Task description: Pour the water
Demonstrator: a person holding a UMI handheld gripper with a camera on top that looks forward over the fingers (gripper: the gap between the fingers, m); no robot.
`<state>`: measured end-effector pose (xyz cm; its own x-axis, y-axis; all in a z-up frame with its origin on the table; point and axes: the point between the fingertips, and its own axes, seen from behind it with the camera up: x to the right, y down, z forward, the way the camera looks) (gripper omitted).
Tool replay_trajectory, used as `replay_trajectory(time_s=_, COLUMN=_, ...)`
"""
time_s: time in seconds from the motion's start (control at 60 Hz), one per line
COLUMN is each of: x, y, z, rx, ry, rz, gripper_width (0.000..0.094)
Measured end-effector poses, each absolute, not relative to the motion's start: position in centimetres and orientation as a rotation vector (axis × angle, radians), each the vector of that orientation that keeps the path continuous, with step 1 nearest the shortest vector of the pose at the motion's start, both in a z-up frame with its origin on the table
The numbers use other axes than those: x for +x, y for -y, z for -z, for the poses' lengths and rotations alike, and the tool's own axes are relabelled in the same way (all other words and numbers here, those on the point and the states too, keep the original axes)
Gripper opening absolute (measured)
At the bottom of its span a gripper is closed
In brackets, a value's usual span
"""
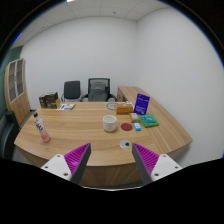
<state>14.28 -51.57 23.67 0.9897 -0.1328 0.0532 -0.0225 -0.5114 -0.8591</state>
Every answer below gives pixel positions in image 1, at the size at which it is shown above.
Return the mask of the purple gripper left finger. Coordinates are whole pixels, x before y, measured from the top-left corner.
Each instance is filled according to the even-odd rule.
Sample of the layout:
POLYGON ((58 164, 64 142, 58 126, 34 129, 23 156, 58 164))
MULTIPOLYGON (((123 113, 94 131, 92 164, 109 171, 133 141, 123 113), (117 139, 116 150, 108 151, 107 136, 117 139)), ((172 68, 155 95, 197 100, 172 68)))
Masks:
POLYGON ((42 166, 42 169, 79 185, 90 154, 91 144, 87 143, 66 155, 56 154, 42 166))

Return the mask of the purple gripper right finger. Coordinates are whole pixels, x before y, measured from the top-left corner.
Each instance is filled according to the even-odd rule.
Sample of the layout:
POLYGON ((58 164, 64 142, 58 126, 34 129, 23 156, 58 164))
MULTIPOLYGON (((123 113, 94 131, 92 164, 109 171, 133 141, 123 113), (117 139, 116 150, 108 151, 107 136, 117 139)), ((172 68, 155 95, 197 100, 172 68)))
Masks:
POLYGON ((132 154, 144 185, 182 169, 182 167, 167 154, 158 155, 136 143, 132 144, 132 154))

